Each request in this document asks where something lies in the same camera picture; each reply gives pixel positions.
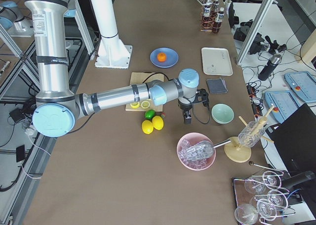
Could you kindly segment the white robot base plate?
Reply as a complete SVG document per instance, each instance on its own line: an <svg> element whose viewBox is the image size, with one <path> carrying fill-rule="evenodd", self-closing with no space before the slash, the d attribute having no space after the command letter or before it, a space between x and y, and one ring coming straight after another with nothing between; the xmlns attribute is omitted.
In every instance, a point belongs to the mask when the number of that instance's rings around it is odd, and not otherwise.
<svg viewBox="0 0 316 225"><path fill-rule="evenodd" d="M127 69L129 67L133 47L131 45L119 46L114 50L100 46L95 61L97 68Z"/></svg>

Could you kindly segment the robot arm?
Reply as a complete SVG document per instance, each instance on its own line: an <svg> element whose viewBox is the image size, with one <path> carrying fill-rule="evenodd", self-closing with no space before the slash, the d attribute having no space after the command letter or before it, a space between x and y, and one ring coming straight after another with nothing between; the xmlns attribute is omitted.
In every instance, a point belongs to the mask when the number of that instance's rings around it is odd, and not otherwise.
<svg viewBox="0 0 316 225"><path fill-rule="evenodd" d="M177 100L185 122L195 104L209 106L206 91L198 89L198 72L191 68L166 82L153 80L100 93L73 93L69 87L64 16L75 14L75 0L24 1L32 12L40 83L32 122L42 135L60 137L72 133L79 118L148 99L156 106Z"/></svg>

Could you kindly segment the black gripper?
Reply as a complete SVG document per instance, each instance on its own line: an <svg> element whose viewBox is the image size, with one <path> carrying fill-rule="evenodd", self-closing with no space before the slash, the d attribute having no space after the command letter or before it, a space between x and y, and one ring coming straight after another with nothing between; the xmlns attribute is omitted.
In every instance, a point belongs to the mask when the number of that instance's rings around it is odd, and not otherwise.
<svg viewBox="0 0 316 225"><path fill-rule="evenodd" d="M191 124L192 116L190 110L198 103L202 103L209 110L209 98L206 89L198 89L193 100L184 98L185 102L178 100L178 105L183 111L184 124Z"/></svg>

